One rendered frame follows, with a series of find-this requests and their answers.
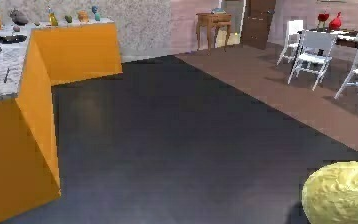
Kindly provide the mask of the red round vase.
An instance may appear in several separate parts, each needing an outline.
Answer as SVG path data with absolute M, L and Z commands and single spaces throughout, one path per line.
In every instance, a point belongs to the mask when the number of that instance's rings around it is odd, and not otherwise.
M 339 30 L 340 29 L 340 27 L 342 25 L 340 16 L 341 16 L 341 13 L 338 12 L 337 16 L 329 23 L 330 30 Z

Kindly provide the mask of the grey lumpy object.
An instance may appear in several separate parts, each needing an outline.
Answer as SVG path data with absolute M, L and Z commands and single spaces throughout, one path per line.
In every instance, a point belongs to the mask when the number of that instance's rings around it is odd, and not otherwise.
M 24 26 L 28 23 L 28 18 L 24 15 L 23 12 L 18 9 L 12 9 L 9 12 L 9 16 L 12 19 L 12 22 L 19 26 Z

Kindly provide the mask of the yellow bottle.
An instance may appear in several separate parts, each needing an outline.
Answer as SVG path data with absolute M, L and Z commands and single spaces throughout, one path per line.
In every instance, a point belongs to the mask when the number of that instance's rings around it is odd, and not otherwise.
M 58 20 L 55 17 L 55 13 L 52 10 L 51 7 L 48 8 L 48 13 L 49 13 L 49 21 L 50 21 L 50 25 L 51 26 L 57 26 L 58 25 Z

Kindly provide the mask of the black flat pan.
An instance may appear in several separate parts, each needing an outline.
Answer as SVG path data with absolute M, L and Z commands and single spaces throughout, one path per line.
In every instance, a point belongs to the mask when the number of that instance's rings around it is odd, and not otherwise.
M 25 35 L 0 36 L 1 44 L 21 43 L 27 39 Z

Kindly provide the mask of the orange kitchen counter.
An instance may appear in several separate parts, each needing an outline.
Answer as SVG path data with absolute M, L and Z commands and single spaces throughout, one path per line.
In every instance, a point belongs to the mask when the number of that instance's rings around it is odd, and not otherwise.
M 0 222 L 61 196 L 51 88 L 122 72 L 109 19 L 23 33 L 0 54 Z

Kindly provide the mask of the dark brown room door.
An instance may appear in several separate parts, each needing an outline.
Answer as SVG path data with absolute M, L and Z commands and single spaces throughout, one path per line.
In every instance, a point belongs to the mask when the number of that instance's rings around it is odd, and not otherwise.
M 265 49 L 268 41 L 276 0 L 246 0 L 241 31 L 241 43 Z

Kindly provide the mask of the dark dining table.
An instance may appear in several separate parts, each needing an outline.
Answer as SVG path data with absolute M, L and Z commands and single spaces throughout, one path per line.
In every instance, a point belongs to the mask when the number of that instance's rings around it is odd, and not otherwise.
M 357 31 L 303 30 L 298 34 L 298 45 L 303 48 L 330 50 L 334 45 L 358 48 Z

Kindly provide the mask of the brown wooden side table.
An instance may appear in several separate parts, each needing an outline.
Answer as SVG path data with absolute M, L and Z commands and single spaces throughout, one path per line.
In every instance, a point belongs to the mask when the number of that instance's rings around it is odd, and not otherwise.
M 218 35 L 220 28 L 225 27 L 227 34 L 226 34 L 224 49 L 226 49 L 231 33 L 232 15 L 228 13 L 216 13 L 216 14 L 197 13 L 196 16 L 197 16 L 197 23 L 196 23 L 197 49 L 200 49 L 202 27 L 205 27 L 207 31 L 208 51 L 211 51 L 211 30 L 215 29 L 215 35 Z

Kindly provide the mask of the yellow round cushion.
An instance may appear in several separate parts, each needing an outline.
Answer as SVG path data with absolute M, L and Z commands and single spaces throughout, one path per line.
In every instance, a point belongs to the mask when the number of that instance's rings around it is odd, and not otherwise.
M 313 172 L 303 185 L 301 202 L 310 224 L 358 224 L 358 161 Z

